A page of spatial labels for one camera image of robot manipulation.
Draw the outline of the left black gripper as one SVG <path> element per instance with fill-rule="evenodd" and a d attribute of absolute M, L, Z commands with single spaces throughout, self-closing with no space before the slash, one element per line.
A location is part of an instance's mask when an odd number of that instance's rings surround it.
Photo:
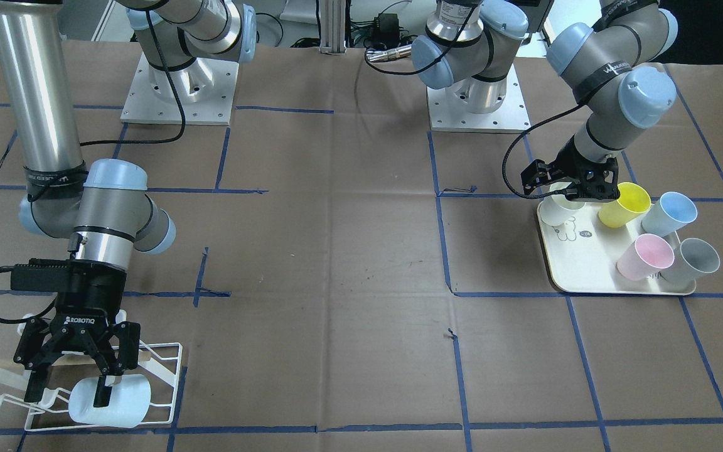
<path fill-rule="evenodd" d="M 562 182 L 562 194 L 579 202 L 611 202 L 620 197 L 616 158 L 595 163 L 580 154 L 573 141 L 562 147 L 554 162 L 536 159 L 522 173 L 525 195 L 539 186 Z"/>

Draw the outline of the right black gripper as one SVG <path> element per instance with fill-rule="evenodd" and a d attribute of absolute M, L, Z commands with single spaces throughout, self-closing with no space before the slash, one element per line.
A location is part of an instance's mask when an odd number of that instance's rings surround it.
<path fill-rule="evenodd" d="M 51 325 L 39 317 L 28 318 L 14 353 L 14 362 L 29 371 L 25 402 L 42 400 L 49 366 L 60 357 L 61 331 L 55 330 L 69 325 L 86 329 L 88 355 L 100 369 L 92 404 L 95 408 L 109 406 L 112 386 L 108 377 L 121 377 L 138 366 L 140 324 L 121 321 L 113 325 L 126 277 L 121 268 L 89 260 L 31 258 L 14 267 L 11 289 L 57 293 Z"/>

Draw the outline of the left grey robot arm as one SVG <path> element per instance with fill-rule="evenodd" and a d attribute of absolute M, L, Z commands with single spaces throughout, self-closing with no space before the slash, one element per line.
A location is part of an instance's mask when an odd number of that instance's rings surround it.
<path fill-rule="evenodd" d="M 561 182 L 559 193 L 568 200 L 617 200 L 619 155 L 673 104 L 671 77 L 649 61 L 674 44 L 677 19 L 657 1 L 601 6 L 593 26 L 568 26 L 548 49 L 546 59 L 571 88 L 577 108 L 586 106 L 591 115 L 553 162 L 537 159 L 522 171 L 522 198 Z M 524 11 L 509 2 L 442 1 L 412 43 L 411 60 L 432 89 L 461 81 L 502 87 L 527 28 Z"/>

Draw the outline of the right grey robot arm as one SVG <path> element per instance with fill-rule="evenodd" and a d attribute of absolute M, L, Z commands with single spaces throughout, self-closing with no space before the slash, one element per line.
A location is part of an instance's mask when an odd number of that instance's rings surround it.
<path fill-rule="evenodd" d="M 34 258 L 0 274 L 11 275 L 13 290 L 55 294 L 52 320 L 44 312 L 21 320 L 13 360 L 29 375 L 24 401 L 42 400 L 51 366 L 74 352 L 97 364 L 90 404 L 106 408 L 139 364 L 140 325 L 117 321 L 131 254 L 164 252 L 176 230 L 147 195 L 141 167 L 84 162 L 58 31 L 62 6 L 0 1 L 0 66 L 25 154 L 28 192 L 18 216 L 34 234 L 67 239 L 69 257 Z"/>

